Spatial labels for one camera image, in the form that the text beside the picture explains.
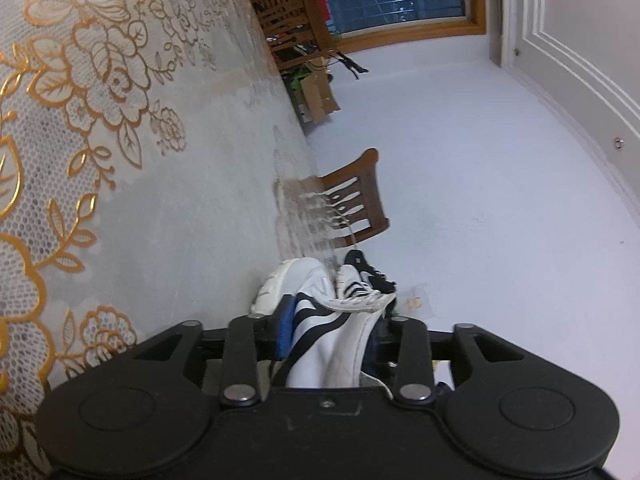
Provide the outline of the white black-striped sneaker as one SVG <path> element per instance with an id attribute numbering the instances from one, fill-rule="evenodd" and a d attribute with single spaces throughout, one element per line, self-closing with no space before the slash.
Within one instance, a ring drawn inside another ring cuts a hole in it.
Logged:
<path id="1" fill-rule="evenodd" d="M 316 258 L 283 261 L 259 289 L 250 313 L 271 314 L 284 295 L 295 298 L 292 347 L 271 373 L 273 387 L 346 389 L 375 386 L 362 372 L 364 350 L 374 326 L 393 309 L 396 292 L 378 311 L 342 309 L 336 300 L 336 277 Z"/>

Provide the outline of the black nike shoe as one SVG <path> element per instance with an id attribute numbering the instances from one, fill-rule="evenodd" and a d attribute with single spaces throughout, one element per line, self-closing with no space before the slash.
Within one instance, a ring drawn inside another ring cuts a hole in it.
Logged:
<path id="1" fill-rule="evenodd" d="M 345 256 L 344 263 L 353 266 L 360 278 L 378 292 L 382 292 L 382 294 L 397 292 L 396 283 L 390 281 L 384 273 L 371 266 L 361 250 L 350 250 Z"/>

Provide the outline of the cardboard box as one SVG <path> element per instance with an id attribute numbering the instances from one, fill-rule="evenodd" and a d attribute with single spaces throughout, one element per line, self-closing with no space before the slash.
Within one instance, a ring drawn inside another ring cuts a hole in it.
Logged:
<path id="1" fill-rule="evenodd" d="M 317 72 L 308 75 L 300 82 L 300 88 L 310 111 L 311 120 L 316 125 L 341 109 L 334 99 L 327 73 Z"/>

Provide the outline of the black bicycle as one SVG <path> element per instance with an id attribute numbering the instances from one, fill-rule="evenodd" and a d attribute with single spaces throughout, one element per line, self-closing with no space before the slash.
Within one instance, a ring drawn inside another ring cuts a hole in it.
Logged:
<path id="1" fill-rule="evenodd" d="M 296 44 L 278 52 L 274 59 L 280 72 L 293 73 L 294 70 L 308 70 L 308 72 L 326 74 L 329 81 L 333 80 L 331 74 L 333 65 L 343 66 L 356 80 L 359 80 L 361 75 L 370 73 L 370 70 L 358 64 L 342 51 L 318 50 L 312 44 Z"/>

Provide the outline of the wooden dining chair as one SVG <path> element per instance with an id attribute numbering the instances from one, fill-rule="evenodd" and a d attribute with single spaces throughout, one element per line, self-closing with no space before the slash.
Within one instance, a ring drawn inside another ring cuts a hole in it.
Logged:
<path id="1" fill-rule="evenodd" d="M 250 0 L 278 70 L 288 70 L 335 49 L 321 0 Z"/>

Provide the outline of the wooden chair by wall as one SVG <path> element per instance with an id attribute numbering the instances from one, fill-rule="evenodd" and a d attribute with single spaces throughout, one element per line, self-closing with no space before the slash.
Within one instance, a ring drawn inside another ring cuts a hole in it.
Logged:
<path id="1" fill-rule="evenodd" d="M 378 192 L 377 163 L 378 150 L 368 148 L 353 162 L 320 178 L 337 247 L 356 247 L 390 227 Z"/>

